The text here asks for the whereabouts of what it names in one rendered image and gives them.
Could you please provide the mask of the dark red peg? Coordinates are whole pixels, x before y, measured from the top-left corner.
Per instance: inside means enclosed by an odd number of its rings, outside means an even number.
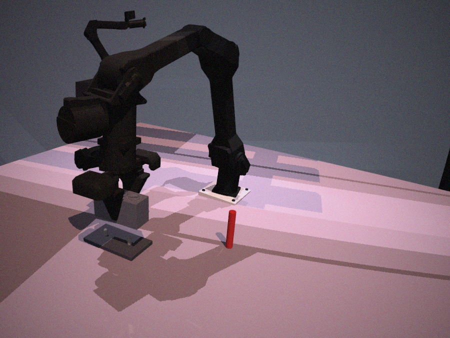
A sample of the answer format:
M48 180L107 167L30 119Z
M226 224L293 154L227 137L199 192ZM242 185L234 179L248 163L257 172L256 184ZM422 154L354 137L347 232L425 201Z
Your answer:
M228 214L227 235L225 245L225 247L228 249L231 249L233 247L236 213L237 212L235 210L230 210Z

